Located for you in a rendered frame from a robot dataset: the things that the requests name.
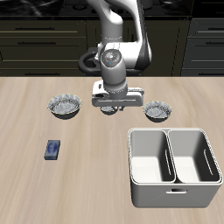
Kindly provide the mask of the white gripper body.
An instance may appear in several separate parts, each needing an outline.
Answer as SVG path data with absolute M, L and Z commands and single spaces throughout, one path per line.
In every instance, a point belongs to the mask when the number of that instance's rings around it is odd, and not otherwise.
M 119 100 L 112 100 L 103 89 L 94 92 L 92 104 L 94 107 L 141 107 L 144 102 L 144 91 L 140 87 L 129 87 L 128 93 Z

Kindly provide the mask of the medium grey patterned bowl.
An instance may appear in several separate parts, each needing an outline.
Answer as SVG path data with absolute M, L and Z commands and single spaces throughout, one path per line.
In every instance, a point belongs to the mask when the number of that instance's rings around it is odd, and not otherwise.
M 146 117 L 154 123 L 165 121 L 172 113 L 172 107 L 163 101 L 149 101 L 143 106 Z

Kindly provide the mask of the dark olive kitchen cupboard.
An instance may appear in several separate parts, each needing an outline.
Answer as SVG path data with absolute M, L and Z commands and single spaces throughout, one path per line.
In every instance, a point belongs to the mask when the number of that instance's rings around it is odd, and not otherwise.
M 143 76 L 179 76 L 190 22 L 147 17 L 152 62 Z M 0 20 L 0 76 L 81 76 L 78 60 L 102 39 L 100 20 Z

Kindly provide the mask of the black marbled countertop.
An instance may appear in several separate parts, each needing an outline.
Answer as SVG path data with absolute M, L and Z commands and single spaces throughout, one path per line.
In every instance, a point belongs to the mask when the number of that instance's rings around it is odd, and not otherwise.
M 224 18 L 224 0 L 153 0 L 149 17 Z M 97 12 L 87 0 L 0 0 L 0 18 L 96 18 Z

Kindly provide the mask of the dark grey kitchen cupboard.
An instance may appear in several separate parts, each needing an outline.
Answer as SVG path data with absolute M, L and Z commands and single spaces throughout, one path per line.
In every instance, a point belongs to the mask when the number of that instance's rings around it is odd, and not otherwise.
M 195 18 L 191 21 L 181 76 L 224 76 L 224 18 Z

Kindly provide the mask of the large grey patterned bowl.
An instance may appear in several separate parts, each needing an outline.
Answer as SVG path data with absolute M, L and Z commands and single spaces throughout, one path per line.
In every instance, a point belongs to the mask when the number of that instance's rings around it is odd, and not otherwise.
M 82 100 L 77 95 L 59 94 L 47 103 L 47 108 L 57 118 L 68 120 L 80 111 L 81 105 Z

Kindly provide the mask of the white two-bin basket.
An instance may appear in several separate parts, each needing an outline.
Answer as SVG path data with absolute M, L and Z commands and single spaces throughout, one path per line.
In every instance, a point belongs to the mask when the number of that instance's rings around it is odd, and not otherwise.
M 134 128 L 128 146 L 135 207 L 207 207 L 222 185 L 202 129 Z

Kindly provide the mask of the small grey patterned bowl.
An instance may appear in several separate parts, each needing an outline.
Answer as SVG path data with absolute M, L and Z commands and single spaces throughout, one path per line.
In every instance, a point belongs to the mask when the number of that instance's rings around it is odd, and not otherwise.
M 101 112 L 108 116 L 115 114 L 116 111 L 117 111 L 117 109 L 115 107 L 111 107 L 111 106 L 101 107 Z

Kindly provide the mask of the small blue box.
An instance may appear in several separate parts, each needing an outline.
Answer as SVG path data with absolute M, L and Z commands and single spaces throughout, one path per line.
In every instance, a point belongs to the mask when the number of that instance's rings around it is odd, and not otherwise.
M 60 140 L 49 140 L 45 149 L 45 160 L 56 160 L 60 149 Z

